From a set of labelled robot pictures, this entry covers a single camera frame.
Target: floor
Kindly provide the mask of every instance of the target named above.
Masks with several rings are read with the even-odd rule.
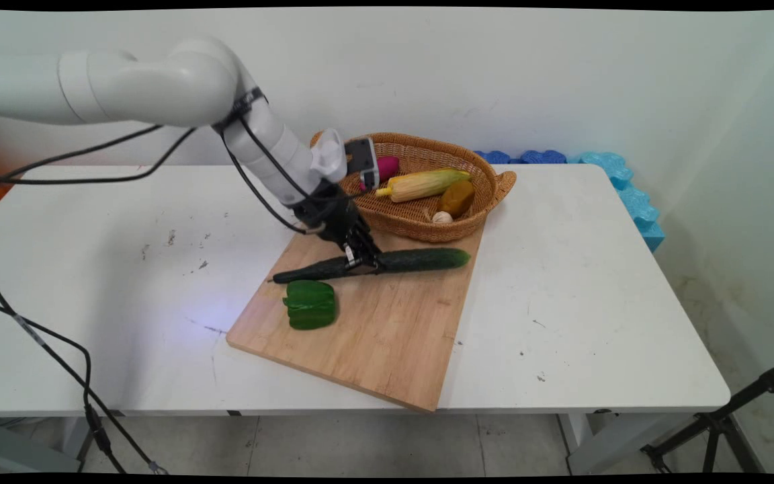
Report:
[[[598,432],[613,415],[592,416]],[[553,415],[321,415],[289,417],[123,417],[142,449],[171,474],[320,477],[470,477],[568,475],[567,451]],[[60,419],[14,432],[59,445]],[[113,451],[131,473],[148,473],[114,426]],[[700,472],[706,437],[666,457],[674,472]],[[83,472],[113,466],[89,447]],[[603,474],[649,474],[636,452]],[[740,472],[721,441],[716,472]]]

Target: green cucumber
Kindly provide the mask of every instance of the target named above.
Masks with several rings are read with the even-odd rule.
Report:
[[[378,269],[369,274],[420,272],[420,270],[455,269],[464,266],[470,260],[470,254],[461,249],[449,247],[433,249],[411,249],[406,251],[390,251],[377,254]],[[318,261],[312,266],[306,266],[289,272],[273,275],[273,281],[286,283],[292,281],[319,281],[323,279],[344,278],[354,276],[345,270],[346,257]]]

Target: corn cob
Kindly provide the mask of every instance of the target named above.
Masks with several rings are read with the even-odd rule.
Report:
[[[390,196],[393,202],[408,202],[424,196],[440,195],[449,185],[460,180],[470,180],[470,173],[454,168],[418,171],[390,178],[385,188],[375,191],[375,196]]]

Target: pink vegetable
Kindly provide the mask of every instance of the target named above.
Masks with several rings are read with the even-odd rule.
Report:
[[[395,156],[383,156],[378,159],[378,177],[383,184],[399,171],[399,158]],[[360,189],[366,190],[366,185],[360,182]]]

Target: wooden cutting board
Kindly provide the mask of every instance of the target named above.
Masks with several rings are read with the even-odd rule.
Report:
[[[230,346],[314,374],[403,407],[434,411],[456,337],[483,227],[460,240],[429,244],[372,232],[382,251],[457,247],[460,269],[330,279],[339,316],[328,327],[293,330],[277,272],[340,257],[335,245],[295,235],[226,334]]]

